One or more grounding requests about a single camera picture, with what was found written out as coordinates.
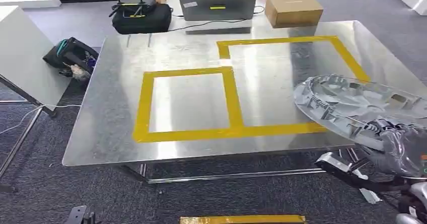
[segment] stainless steel table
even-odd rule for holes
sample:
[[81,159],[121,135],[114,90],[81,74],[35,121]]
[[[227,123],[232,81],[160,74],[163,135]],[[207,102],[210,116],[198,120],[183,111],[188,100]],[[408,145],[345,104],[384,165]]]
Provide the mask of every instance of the stainless steel table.
[[[272,29],[265,24],[254,25],[250,34],[187,35],[185,31],[175,31],[108,37],[62,163],[65,166],[121,166],[129,174],[145,180],[125,164],[144,164],[142,173],[145,172],[145,164],[152,162],[349,148],[353,146],[352,142],[330,132],[315,130],[313,133],[299,134],[293,128],[287,129],[288,125],[306,126],[304,123],[310,121],[294,106],[292,94],[296,84],[310,76],[335,73],[347,77],[365,76],[418,95],[426,93],[424,84],[358,21],[283,29]],[[293,43],[282,42],[287,41],[283,38],[303,36],[309,38],[294,40]],[[305,42],[316,39],[313,36],[327,36],[335,43],[330,40]],[[271,38],[281,40],[270,40],[271,43],[245,41]],[[224,48],[219,52],[217,42],[229,40],[243,40],[243,45],[227,46],[229,52],[224,52]],[[343,55],[347,50],[352,57]],[[352,59],[355,60],[353,65],[349,62]],[[262,133],[248,133],[242,137],[200,140],[174,140],[171,135],[166,138],[168,141],[134,140],[132,133],[145,72],[221,66],[233,70],[243,124],[248,127],[276,126],[279,132],[286,134],[269,132],[262,136]],[[220,73],[154,78],[151,116],[147,126],[149,132],[229,128],[230,107],[226,87]],[[150,98],[147,95],[141,97],[145,100]],[[311,169],[255,173],[255,176],[318,172],[321,171]],[[149,183],[189,179],[149,180]]]

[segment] cardboard box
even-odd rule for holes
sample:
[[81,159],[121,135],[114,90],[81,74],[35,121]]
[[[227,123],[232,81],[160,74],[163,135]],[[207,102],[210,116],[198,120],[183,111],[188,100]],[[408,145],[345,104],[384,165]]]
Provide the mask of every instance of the cardboard box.
[[313,26],[323,7],[316,0],[267,0],[265,15],[273,28]]

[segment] yellow tape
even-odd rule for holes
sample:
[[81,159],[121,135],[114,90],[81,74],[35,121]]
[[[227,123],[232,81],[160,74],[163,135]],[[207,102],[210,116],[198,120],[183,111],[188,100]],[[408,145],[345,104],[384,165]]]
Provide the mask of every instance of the yellow tape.
[[216,10],[216,9],[226,9],[226,7],[211,7],[211,10]]
[[[230,128],[173,132],[149,132],[154,78],[194,76],[217,73],[221,73],[223,75]],[[272,126],[244,126],[233,68],[230,66],[223,66],[216,68],[145,72],[143,86],[141,88],[141,97],[139,100],[139,109],[136,117],[135,129],[133,131],[133,138],[138,142],[163,142],[315,133],[324,131],[326,131],[325,128],[314,122]]]
[[370,81],[370,77],[363,71],[362,67],[353,58],[344,44],[337,36],[308,36],[308,37],[292,37],[292,38],[272,38],[272,39],[249,39],[249,40],[230,40],[217,42],[220,59],[230,59],[229,46],[234,45],[252,45],[252,44],[277,44],[277,43],[300,43],[300,42],[315,42],[329,41],[335,47],[347,66],[353,71],[355,77],[361,81]]
[[[294,42],[313,42],[330,41],[337,52],[344,59],[348,67],[352,70],[356,78],[363,81],[369,81],[369,76],[363,71],[362,67],[356,62],[350,52],[336,36],[313,36],[313,37],[294,37],[294,38],[274,38],[274,39],[254,39],[254,40],[232,40],[217,42],[218,51],[221,59],[230,59],[229,46],[233,45],[251,45],[251,44],[273,44],[273,43],[294,43]],[[149,132],[151,103],[153,98],[154,78],[159,77],[178,77],[194,76],[201,74],[223,75],[224,89],[226,94],[227,110],[229,114],[230,128],[208,129],[208,130],[190,130],[173,132]],[[229,66],[202,69],[183,69],[145,72],[143,86],[141,88],[141,97],[139,100],[139,109],[136,117],[133,138],[138,142],[162,142],[162,141],[180,141],[180,140],[199,140],[199,139],[219,139],[219,138],[241,138],[269,135],[285,134],[303,134],[327,131],[324,127],[315,122],[297,123],[288,125],[271,126],[244,126],[242,112],[240,108],[239,96],[237,93],[236,81],[233,68]]]
[[299,215],[242,215],[242,216],[206,216],[181,217],[180,224],[227,224],[227,223],[306,223]]

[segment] laptop lid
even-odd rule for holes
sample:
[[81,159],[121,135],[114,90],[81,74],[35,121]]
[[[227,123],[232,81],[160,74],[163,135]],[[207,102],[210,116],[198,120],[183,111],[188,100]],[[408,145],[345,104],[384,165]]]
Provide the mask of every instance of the laptop lid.
[[187,21],[252,19],[256,0],[180,0]]

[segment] floor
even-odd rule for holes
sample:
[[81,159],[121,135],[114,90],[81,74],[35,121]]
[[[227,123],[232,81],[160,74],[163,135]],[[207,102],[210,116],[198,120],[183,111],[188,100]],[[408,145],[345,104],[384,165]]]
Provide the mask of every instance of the floor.
[[[424,35],[427,17],[400,0],[318,0],[322,21],[359,20],[414,74],[427,82]],[[114,34],[108,19],[114,2],[64,4],[57,9],[26,10],[53,41],[74,36],[100,47]],[[79,104],[84,90],[73,82],[60,105]],[[0,87],[0,99],[16,96]],[[31,107],[0,108],[0,129],[10,127]],[[371,205],[360,192],[325,174],[216,180],[144,186],[104,167],[61,165],[77,108],[43,115],[1,183],[20,188],[0,194],[0,223],[62,223],[72,207],[91,205],[103,223],[178,223],[180,216],[301,214],[309,223],[393,223],[396,212],[384,203]],[[21,129],[0,135],[0,161]],[[271,171],[312,167],[322,153],[238,156],[150,165],[155,177]]]

